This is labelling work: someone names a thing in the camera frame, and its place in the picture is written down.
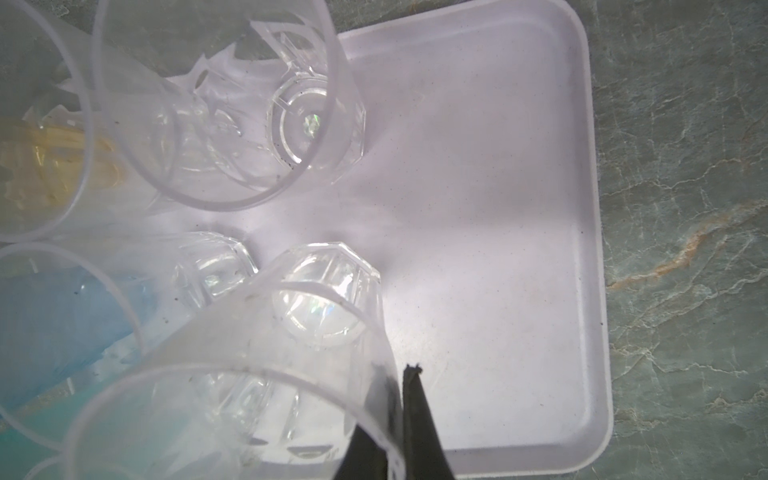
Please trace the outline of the yellow plastic cup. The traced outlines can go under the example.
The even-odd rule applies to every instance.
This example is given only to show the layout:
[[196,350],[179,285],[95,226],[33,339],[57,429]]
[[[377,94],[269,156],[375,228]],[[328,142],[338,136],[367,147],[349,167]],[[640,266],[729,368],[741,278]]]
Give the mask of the yellow plastic cup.
[[104,136],[82,128],[1,120],[1,241],[41,238],[73,216],[87,196],[125,184],[127,173]]

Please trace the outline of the teal plastic cup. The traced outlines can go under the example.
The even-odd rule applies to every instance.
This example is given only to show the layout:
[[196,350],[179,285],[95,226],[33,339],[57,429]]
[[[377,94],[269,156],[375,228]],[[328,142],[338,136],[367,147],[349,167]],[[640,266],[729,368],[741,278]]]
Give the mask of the teal plastic cup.
[[1,416],[3,476],[15,478],[48,456],[59,458],[64,471],[76,466],[79,479],[140,479],[147,443],[136,436],[152,400],[150,387],[120,395],[112,385],[55,387],[14,413],[20,429]]

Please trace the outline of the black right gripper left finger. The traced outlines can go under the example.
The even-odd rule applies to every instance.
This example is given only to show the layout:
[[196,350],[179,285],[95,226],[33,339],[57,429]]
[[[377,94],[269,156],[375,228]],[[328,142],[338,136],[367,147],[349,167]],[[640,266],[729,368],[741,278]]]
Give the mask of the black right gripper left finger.
[[387,480],[388,475],[386,452],[376,444],[364,429],[357,426],[333,479]]

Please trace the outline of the blue plastic cup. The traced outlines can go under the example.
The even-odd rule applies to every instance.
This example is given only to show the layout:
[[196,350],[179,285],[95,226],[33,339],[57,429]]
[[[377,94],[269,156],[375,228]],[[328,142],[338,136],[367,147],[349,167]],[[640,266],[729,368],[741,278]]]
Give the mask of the blue plastic cup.
[[1,406],[15,410],[105,360],[108,374],[141,352],[124,309],[82,267],[1,275]]

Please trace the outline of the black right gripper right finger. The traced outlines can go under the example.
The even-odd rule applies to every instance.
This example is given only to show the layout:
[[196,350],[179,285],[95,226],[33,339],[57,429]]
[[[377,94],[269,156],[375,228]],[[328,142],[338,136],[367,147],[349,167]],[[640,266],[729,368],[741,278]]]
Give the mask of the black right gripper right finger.
[[419,365],[403,372],[403,441],[408,480],[454,480],[421,382]]

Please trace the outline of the clear faceted glass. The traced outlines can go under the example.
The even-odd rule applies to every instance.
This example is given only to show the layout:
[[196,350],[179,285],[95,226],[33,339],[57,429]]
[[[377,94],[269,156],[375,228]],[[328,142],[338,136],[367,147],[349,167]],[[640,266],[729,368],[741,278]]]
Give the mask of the clear faceted glass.
[[357,426],[404,478],[381,289],[349,246],[313,243],[203,309],[108,385],[153,389],[140,479],[333,479]]
[[[201,309],[257,270],[240,241],[205,231],[145,236],[68,235],[11,244],[1,250],[1,275],[70,267],[88,270],[113,294],[131,322],[141,352],[137,363],[112,375],[102,360],[57,385],[66,383],[73,391],[92,385],[106,387]],[[1,416],[5,415],[16,429],[21,428],[14,418],[19,409],[1,406]]]
[[79,201],[73,216],[41,238],[174,207],[134,170],[110,137],[92,85],[90,47],[85,32],[27,1],[1,4],[1,120],[72,125],[84,129],[89,146],[95,137],[104,136],[113,142],[116,159],[127,173],[123,186]]
[[363,157],[366,110],[323,1],[102,1],[93,42],[111,137],[184,205],[249,209]]

